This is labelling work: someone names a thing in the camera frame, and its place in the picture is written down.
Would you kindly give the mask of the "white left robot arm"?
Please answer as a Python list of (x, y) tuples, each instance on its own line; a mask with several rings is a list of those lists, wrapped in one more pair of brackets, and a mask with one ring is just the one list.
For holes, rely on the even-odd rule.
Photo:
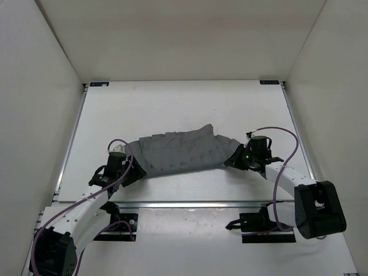
[(113, 151), (99, 167), (81, 198), (49, 219), (36, 232), (29, 270), (34, 275), (76, 275), (85, 248), (101, 232), (124, 222), (111, 196), (146, 176), (133, 155)]

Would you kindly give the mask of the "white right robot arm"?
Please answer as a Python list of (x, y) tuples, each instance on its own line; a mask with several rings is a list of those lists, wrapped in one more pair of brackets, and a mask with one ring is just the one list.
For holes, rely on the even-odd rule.
[(271, 202), (256, 213), (240, 215), (226, 228), (256, 235), (297, 229), (305, 239), (344, 232), (347, 222), (334, 184), (288, 167), (283, 159), (272, 156), (271, 145), (269, 137), (254, 136), (225, 161), (227, 167), (257, 172), (274, 184)]

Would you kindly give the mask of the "grey pleated skirt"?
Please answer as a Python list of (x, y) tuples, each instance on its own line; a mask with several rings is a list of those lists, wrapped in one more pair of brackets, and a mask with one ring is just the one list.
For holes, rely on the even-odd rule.
[(125, 150), (153, 178), (219, 168), (239, 145), (235, 139), (215, 135), (213, 125), (207, 124), (188, 132), (141, 137)]

